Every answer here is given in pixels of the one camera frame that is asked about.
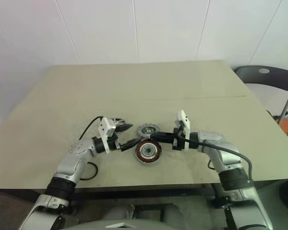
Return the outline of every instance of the beige tabletop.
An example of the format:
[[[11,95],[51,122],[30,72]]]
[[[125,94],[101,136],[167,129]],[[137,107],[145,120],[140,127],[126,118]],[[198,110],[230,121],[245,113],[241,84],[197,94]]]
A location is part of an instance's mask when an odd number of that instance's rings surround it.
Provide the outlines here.
[[[283,131],[224,62],[200,61],[54,67],[0,127],[0,188],[45,188],[98,115],[134,124],[119,134],[124,143],[143,123],[171,132],[180,109],[193,132],[220,132],[249,157],[254,180],[288,178]],[[95,124],[86,137],[97,134]],[[141,165],[132,149],[100,154],[93,160],[97,177],[78,187],[219,181],[203,153],[161,146],[162,157],[152,166]]]

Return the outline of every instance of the cable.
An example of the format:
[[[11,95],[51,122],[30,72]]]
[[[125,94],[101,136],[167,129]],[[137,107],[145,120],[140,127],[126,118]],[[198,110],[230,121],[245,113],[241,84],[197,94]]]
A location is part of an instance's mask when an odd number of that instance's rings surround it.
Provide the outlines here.
[[[85,128],[85,130],[83,131],[83,133],[81,134],[81,136],[79,137],[79,140],[82,139],[82,137],[84,136],[84,134],[87,132],[88,128],[93,124],[94,121],[96,121],[98,118],[100,118],[100,120],[102,120],[103,116],[98,116],[95,117],[89,124],[88,126]]]
[[[89,181],[89,180],[91,180],[91,179],[93,179],[94,177],[97,176],[97,173],[98,173],[98,167],[97,167],[97,165],[94,164],[93,162],[88,162],[88,164],[93,165],[93,166],[95,167],[95,169],[96,169],[96,172],[95,172],[95,174],[94,174],[93,176],[91,176],[91,177],[89,177],[89,178],[80,178],[80,181]]]
[[[212,170],[216,170],[215,168],[213,168],[213,167],[210,166],[210,163],[211,163],[211,160],[209,160],[209,162],[208,162],[208,165],[207,165],[208,168],[209,168],[209,169],[212,169]]]
[[[201,145],[201,146],[205,146],[205,147],[210,147],[210,148],[213,148],[213,149],[216,149],[216,150],[218,149],[218,150],[221,150],[221,151],[224,151],[224,152],[229,152],[229,153],[234,154],[234,155],[236,155],[238,157],[241,157],[249,165],[249,179],[251,181],[253,180],[253,178],[252,178],[252,162],[250,161],[250,159],[248,159],[246,156],[242,155],[241,153],[238,153],[238,152],[235,152],[233,150],[229,150],[229,149],[217,146],[217,145],[209,144],[209,143],[203,143],[203,142],[199,142],[199,141],[188,140],[186,138],[183,138],[181,136],[181,134],[178,134],[178,137],[181,138],[182,140],[184,140],[185,142],[188,142],[188,143],[192,143],[192,144],[195,144],[195,145]]]

